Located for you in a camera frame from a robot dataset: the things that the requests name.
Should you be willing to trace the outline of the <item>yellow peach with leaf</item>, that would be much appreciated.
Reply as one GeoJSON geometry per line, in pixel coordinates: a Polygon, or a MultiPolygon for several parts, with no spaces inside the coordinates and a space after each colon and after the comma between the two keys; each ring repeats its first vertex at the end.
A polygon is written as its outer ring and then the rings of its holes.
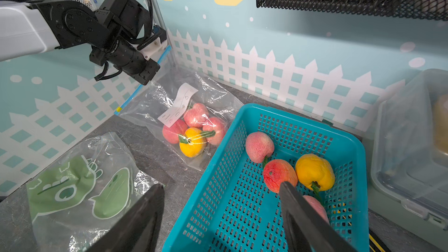
{"type": "Polygon", "coordinates": [[[188,128],[184,134],[178,135],[179,147],[183,155],[195,158],[202,154],[207,147],[208,138],[214,137],[216,132],[202,131],[199,128],[188,128]]]}

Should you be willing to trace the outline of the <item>clear blue zipper bag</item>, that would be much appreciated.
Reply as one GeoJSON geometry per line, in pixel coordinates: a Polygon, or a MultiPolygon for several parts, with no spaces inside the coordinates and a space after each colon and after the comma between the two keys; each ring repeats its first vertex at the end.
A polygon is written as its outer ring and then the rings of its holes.
{"type": "Polygon", "coordinates": [[[182,154],[179,143],[171,144],[164,139],[163,126],[171,127],[195,103],[202,103],[210,117],[218,117],[226,122],[227,130],[242,102],[202,71],[193,71],[175,64],[169,52],[165,51],[160,61],[162,73],[146,86],[140,85],[136,91],[116,110],[123,119],[149,132],[170,148],[189,167],[204,170],[218,146],[209,142],[202,154],[194,158],[182,154]]]}

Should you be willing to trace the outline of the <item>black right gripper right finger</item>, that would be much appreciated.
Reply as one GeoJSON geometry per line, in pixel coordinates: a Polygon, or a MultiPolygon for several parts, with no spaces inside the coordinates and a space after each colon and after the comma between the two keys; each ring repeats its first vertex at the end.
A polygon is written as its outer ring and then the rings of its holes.
{"type": "Polygon", "coordinates": [[[354,252],[355,249],[288,182],[280,186],[283,229],[290,252],[354,252]]]}

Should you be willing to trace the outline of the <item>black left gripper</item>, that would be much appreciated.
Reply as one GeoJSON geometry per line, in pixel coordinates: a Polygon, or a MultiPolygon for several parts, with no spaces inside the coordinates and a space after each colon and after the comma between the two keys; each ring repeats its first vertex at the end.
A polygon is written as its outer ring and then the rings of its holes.
{"type": "Polygon", "coordinates": [[[124,72],[141,85],[147,85],[161,68],[156,61],[145,59],[126,40],[116,40],[107,51],[93,46],[89,59],[103,67],[103,71],[94,77],[97,82],[115,78],[124,72]]]}

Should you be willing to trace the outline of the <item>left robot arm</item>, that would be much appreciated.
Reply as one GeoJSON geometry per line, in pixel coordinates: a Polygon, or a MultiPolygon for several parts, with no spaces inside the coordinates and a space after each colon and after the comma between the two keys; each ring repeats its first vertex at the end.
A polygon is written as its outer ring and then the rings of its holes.
{"type": "Polygon", "coordinates": [[[124,72],[146,85],[168,35],[154,22],[152,0],[104,0],[97,10],[80,0],[1,0],[1,61],[82,44],[103,69],[95,81],[124,72]]]}

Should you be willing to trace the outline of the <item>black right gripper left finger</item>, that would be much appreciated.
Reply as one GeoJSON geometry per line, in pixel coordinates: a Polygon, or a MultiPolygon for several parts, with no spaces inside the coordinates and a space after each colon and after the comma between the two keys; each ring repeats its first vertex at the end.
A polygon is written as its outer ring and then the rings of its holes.
{"type": "Polygon", "coordinates": [[[154,252],[161,229],[165,191],[153,185],[89,252],[154,252]]]}

